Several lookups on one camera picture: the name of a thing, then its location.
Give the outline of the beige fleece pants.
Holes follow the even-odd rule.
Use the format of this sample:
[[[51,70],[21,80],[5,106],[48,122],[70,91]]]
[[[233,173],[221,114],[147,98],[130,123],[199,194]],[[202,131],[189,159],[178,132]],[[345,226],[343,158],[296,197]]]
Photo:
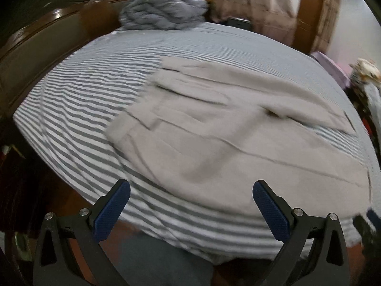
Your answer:
[[[315,216],[365,212],[368,168],[318,135],[318,127],[355,134],[339,106],[291,81],[164,57],[106,137],[146,178],[206,207],[256,216],[251,191],[263,179]]]

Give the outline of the grey white striped bedsheet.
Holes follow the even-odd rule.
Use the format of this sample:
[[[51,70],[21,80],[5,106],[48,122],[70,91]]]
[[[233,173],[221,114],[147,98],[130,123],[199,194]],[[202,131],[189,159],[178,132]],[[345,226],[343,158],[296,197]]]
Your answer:
[[[127,179],[131,197],[121,216],[145,233],[212,263],[235,257],[274,258],[281,243],[260,212],[234,214],[179,198],[139,173],[107,139],[109,125],[143,93],[164,57],[262,72],[336,104],[355,134],[340,136],[325,127],[316,133],[368,168],[371,205],[380,199],[375,150],[337,82],[311,57],[239,28],[212,23],[189,30],[118,28],[55,66],[16,110],[14,121],[42,159],[87,201],[94,203],[118,179]],[[351,222],[356,215],[338,216],[348,245],[360,240]]]

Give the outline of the pile of clothes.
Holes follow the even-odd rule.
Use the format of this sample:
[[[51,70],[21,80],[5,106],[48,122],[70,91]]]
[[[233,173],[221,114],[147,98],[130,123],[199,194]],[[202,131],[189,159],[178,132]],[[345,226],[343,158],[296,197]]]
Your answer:
[[[380,152],[380,69],[373,61],[358,58],[350,64],[351,88],[364,109],[367,120],[373,126],[373,137]]]

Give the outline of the dark wooden headboard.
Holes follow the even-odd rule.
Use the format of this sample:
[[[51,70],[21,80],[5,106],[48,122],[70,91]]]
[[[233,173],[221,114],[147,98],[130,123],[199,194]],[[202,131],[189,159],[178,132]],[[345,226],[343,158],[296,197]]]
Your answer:
[[[71,53],[120,27],[126,0],[91,0],[53,10],[1,48],[1,117],[11,117],[34,85]]]

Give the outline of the brown wooden door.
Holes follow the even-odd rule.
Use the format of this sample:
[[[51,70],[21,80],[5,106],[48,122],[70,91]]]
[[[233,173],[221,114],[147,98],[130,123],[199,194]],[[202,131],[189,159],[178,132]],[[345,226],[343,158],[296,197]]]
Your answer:
[[[324,0],[300,0],[292,48],[309,55],[316,37]]]

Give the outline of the pink floral curtain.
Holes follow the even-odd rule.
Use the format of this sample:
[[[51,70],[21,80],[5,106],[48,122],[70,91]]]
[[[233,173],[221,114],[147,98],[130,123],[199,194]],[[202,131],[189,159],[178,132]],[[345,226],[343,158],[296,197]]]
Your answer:
[[[232,18],[248,20],[251,30],[291,46],[296,15],[291,0],[212,0],[211,18],[222,23]]]

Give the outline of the grey blue crumpled blanket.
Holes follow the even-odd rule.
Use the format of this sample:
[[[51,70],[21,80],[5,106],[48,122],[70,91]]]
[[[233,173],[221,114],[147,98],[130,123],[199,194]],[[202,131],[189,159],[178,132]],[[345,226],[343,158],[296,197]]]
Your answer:
[[[126,30],[184,30],[205,21],[204,0],[128,0],[119,14]]]

